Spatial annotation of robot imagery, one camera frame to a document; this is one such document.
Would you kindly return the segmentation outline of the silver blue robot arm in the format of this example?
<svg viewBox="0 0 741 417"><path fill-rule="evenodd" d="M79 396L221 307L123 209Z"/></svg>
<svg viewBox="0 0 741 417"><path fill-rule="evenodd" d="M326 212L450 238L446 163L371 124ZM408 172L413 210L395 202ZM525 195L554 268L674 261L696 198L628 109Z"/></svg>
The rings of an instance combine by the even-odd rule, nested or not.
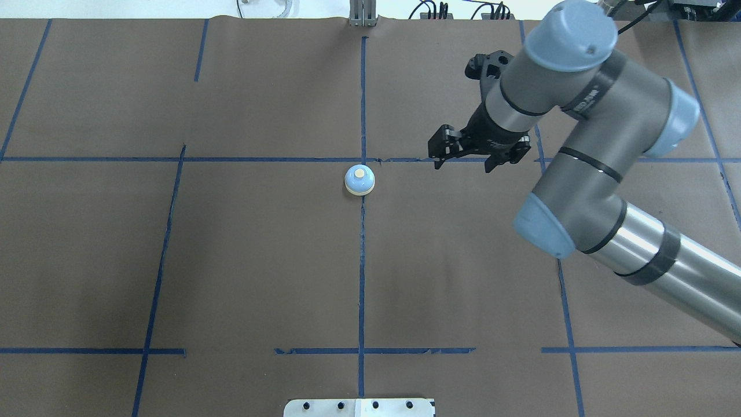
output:
<svg viewBox="0 0 741 417"><path fill-rule="evenodd" d="M557 259L587 254L739 343L739 267L616 193L638 158L677 148L700 116L696 98L617 50L617 40L600 5L557 3L517 55L469 61L481 103L463 129L433 134L429 158L439 169L485 155L486 172L519 163L529 130L559 108L577 124L527 195L516 231Z"/></svg>

